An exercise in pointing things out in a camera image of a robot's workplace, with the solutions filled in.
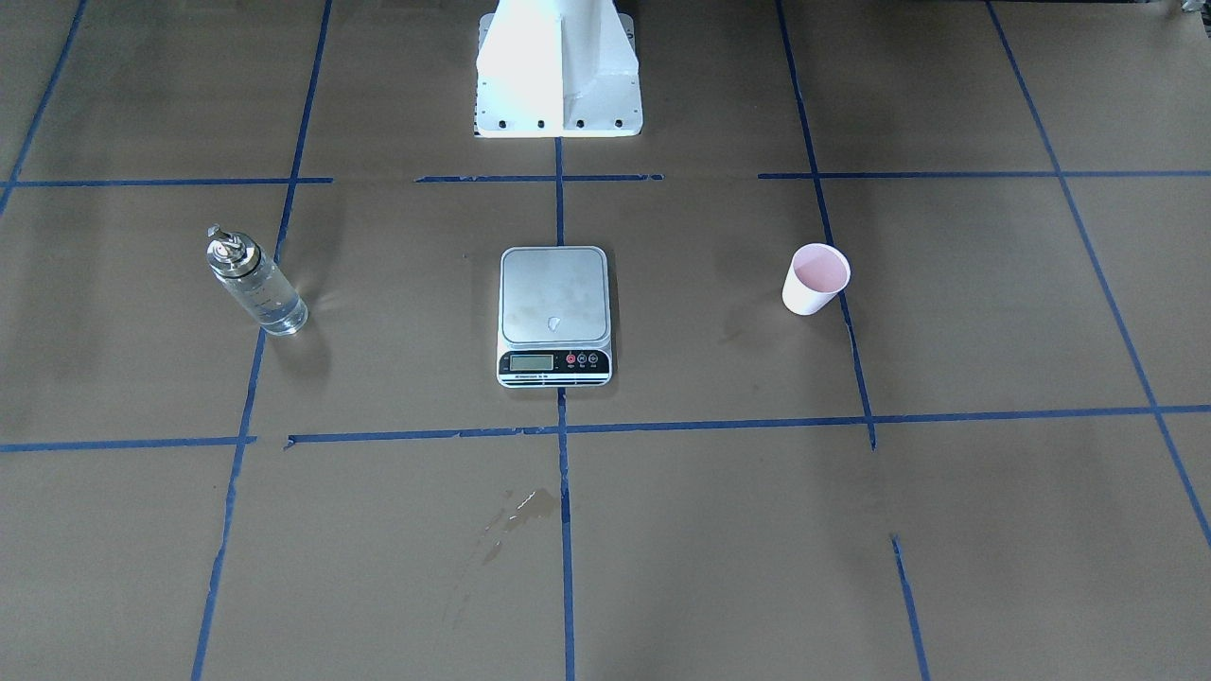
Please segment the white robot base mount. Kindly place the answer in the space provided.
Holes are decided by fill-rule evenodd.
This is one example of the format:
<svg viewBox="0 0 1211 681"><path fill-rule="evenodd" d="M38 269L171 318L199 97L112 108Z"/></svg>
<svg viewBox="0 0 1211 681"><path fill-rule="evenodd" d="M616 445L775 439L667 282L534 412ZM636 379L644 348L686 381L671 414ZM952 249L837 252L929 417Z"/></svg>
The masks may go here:
<svg viewBox="0 0 1211 681"><path fill-rule="evenodd" d="M500 1L480 19L481 138L616 138L644 128L639 48L613 1Z"/></svg>

